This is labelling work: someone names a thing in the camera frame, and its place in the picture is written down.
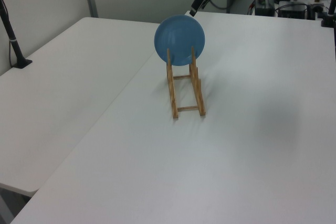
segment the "wooden dowel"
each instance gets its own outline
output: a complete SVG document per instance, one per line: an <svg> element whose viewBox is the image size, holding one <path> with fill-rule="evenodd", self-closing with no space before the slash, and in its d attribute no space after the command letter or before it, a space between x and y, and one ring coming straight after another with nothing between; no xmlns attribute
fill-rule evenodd
<svg viewBox="0 0 336 224"><path fill-rule="evenodd" d="M171 65L171 61L170 61L170 50L169 48L167 48L167 64L170 66Z"/></svg>
<svg viewBox="0 0 336 224"><path fill-rule="evenodd" d="M200 115L204 116L206 114L205 107L204 107L204 101L203 101L203 96L202 96L202 82L199 79L198 80L198 99L199 99L199 108L198 110L200 111Z"/></svg>
<svg viewBox="0 0 336 224"><path fill-rule="evenodd" d="M194 47L191 47L191 55L192 55L192 58L193 58L193 66L196 66L196 57L195 57Z"/></svg>
<svg viewBox="0 0 336 224"><path fill-rule="evenodd" d="M185 76L174 76L174 80L185 79L185 78L190 78L190 74L187 74Z"/></svg>
<svg viewBox="0 0 336 224"><path fill-rule="evenodd" d="M178 111L184 111L184 110L198 110L198 106L189 106L189 107L180 107L177 108Z"/></svg>

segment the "white table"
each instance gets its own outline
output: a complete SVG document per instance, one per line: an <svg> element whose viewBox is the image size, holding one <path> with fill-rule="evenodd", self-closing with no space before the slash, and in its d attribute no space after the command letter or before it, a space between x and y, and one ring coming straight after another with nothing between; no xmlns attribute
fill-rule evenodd
<svg viewBox="0 0 336 224"><path fill-rule="evenodd" d="M155 51L158 24L84 18L0 77L0 187L50 177Z"/></svg>
<svg viewBox="0 0 336 224"><path fill-rule="evenodd" d="M207 116L172 119L154 53L13 224L334 224L333 30L309 20L196 19L206 34L197 64ZM190 105L186 84L180 105Z"/></svg>

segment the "white tabletop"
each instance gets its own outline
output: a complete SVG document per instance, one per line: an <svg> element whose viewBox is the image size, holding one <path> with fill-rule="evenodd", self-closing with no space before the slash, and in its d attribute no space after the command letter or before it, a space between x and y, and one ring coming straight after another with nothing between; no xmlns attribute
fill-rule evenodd
<svg viewBox="0 0 336 224"><path fill-rule="evenodd" d="M334 224L333 30L196 19L206 37L197 60L206 117L172 119L154 53L13 224ZM180 104L187 84L177 86Z"/></svg>
<svg viewBox="0 0 336 224"><path fill-rule="evenodd" d="M0 187L31 196L155 51L158 24L84 18L0 77Z"/></svg>

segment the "wooden rung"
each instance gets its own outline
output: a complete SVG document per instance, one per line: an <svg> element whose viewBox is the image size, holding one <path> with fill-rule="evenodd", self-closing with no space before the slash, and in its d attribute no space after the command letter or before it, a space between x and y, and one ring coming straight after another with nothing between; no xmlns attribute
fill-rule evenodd
<svg viewBox="0 0 336 224"><path fill-rule="evenodd" d="M185 78L190 78L190 74L187 74L186 76L174 76L174 80L185 79Z"/></svg>
<svg viewBox="0 0 336 224"><path fill-rule="evenodd" d="M198 106L189 106L189 107L180 107L177 108L178 111L184 111L184 110L198 110Z"/></svg>
<svg viewBox="0 0 336 224"><path fill-rule="evenodd" d="M178 118L178 111L176 106L176 94L175 94L175 86L174 86L174 77L173 77L173 69L170 60L170 50L167 49L167 78L169 85L169 94L170 94L170 102L172 105L173 118Z"/></svg>

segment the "wooden stand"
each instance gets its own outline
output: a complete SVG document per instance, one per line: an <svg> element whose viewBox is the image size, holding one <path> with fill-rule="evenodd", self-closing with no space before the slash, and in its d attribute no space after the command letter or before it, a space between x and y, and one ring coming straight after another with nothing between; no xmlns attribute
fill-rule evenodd
<svg viewBox="0 0 336 224"><path fill-rule="evenodd" d="M205 108L203 102L203 96L201 91L201 80L198 78L198 67L196 66L196 58L194 53L194 47L191 48L192 52L192 63L189 64L189 74L185 76L173 76L173 68L171 65L170 59L170 50L167 49L167 78L168 78L168 85L169 85L169 94L170 94L170 102L172 104L172 111L173 111L173 118L179 118L178 112L185 111L185 110L196 110L200 112L201 116L205 115ZM189 106L189 107L180 107L178 108L176 105L176 94L175 94L175 85L174 80L180 80L190 78L191 83L193 84L195 98L197 102L197 106Z"/></svg>

